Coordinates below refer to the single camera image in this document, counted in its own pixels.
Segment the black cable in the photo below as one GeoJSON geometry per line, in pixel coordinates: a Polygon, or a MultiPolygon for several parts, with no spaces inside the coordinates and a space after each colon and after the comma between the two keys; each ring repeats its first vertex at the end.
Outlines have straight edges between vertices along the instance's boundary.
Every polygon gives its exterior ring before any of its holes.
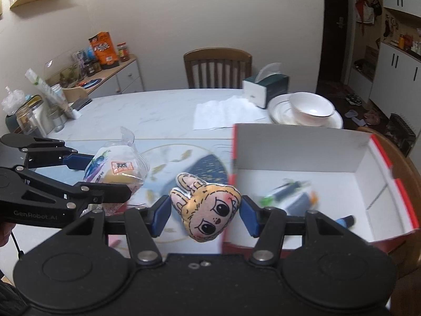
{"type": "Polygon", "coordinates": [[[24,256],[25,253],[24,253],[24,251],[21,251],[19,249],[18,242],[16,241],[16,238],[15,238],[15,235],[13,234],[13,232],[11,233],[11,235],[12,235],[13,242],[15,243],[16,249],[18,250],[18,258],[20,259],[24,256]]]}

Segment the open box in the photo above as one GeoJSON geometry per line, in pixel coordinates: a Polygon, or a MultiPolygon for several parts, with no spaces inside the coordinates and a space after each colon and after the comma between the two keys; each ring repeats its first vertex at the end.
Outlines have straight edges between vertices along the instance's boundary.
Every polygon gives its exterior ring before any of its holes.
{"type": "MultiPolygon", "coordinates": [[[[391,250],[391,239],[419,227],[408,194],[394,178],[391,162],[374,135],[322,127],[237,124],[234,128],[233,176],[242,195],[256,202],[284,179],[310,181],[318,195],[316,210],[331,219],[355,217],[352,232],[391,250]]],[[[236,215],[225,242],[253,247],[236,215]]],[[[300,236],[287,236],[283,250],[300,247],[300,236]]]]}

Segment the white plate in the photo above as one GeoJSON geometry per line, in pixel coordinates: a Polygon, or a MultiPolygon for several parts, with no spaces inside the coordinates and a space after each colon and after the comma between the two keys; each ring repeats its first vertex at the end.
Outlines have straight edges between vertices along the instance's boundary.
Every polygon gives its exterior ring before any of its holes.
{"type": "MultiPolygon", "coordinates": [[[[269,101],[267,110],[275,123],[281,125],[300,125],[292,115],[291,104],[289,103],[290,95],[291,94],[279,95],[269,101]]],[[[343,126],[344,121],[340,114],[335,111],[335,113],[329,117],[328,122],[321,127],[341,129],[343,126]]]]}

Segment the cartoon face plush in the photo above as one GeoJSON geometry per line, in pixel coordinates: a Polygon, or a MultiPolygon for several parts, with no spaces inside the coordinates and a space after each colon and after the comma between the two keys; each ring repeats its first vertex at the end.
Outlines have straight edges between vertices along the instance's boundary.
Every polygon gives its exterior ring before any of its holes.
{"type": "Polygon", "coordinates": [[[241,195],[230,185],[207,183],[181,173],[170,191],[174,208],[181,215],[190,237],[198,242],[216,238],[239,209],[241,195]]]}

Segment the plush toy eye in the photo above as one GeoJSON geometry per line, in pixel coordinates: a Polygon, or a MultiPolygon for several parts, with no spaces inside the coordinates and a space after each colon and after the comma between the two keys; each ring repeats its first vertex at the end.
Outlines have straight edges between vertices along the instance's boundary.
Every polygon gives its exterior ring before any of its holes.
{"type": "Polygon", "coordinates": [[[216,231],[216,228],[212,223],[209,223],[208,221],[205,221],[202,219],[202,222],[200,225],[198,225],[197,228],[201,233],[205,235],[211,235],[216,231]]]}
{"type": "Polygon", "coordinates": [[[215,200],[215,206],[211,209],[219,216],[225,217],[229,214],[229,206],[222,200],[215,200]]]}

